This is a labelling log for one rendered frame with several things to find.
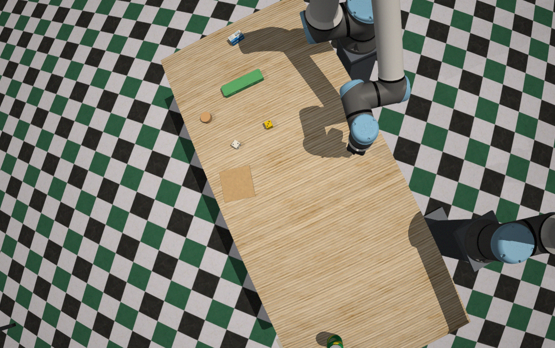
wooden table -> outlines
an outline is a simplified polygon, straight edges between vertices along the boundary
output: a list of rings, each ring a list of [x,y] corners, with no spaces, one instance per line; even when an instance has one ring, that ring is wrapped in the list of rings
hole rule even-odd
[[[421,348],[469,317],[383,137],[365,156],[346,151],[339,88],[350,78],[330,44],[307,44],[305,8],[277,2],[163,68],[283,346],[314,347],[328,332],[348,348]],[[231,46],[237,30],[245,39]],[[264,81],[222,95],[255,69]],[[202,123],[202,112],[213,120]],[[226,203],[220,172],[246,166],[255,196]]]

green can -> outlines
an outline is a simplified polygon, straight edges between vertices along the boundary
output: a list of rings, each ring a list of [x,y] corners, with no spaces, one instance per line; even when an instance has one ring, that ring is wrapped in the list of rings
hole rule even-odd
[[[342,338],[338,335],[330,335],[327,339],[327,348],[344,348]]]

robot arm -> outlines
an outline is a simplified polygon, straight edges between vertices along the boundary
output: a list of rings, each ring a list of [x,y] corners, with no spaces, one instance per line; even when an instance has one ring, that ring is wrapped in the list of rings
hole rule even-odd
[[[340,40],[352,53],[376,48],[378,81],[356,79],[340,88],[350,136],[348,150],[363,155],[378,136],[372,109],[406,101],[410,81],[404,75],[399,0],[310,0],[301,13],[309,44]]]

brown round disc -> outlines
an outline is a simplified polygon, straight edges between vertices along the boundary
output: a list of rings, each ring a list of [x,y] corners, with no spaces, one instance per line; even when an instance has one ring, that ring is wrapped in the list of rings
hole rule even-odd
[[[203,112],[200,115],[200,121],[204,122],[204,123],[209,123],[211,121],[211,119],[213,119],[213,117],[211,117],[210,113],[207,112]]]

checkered floor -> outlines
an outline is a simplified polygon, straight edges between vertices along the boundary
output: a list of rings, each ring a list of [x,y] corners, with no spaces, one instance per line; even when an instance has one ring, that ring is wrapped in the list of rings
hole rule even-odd
[[[0,1],[0,347],[276,348],[160,65],[273,2]],[[401,8],[374,115],[421,211],[555,211],[555,0]],[[554,255],[445,262],[471,323],[428,348],[555,348]]]

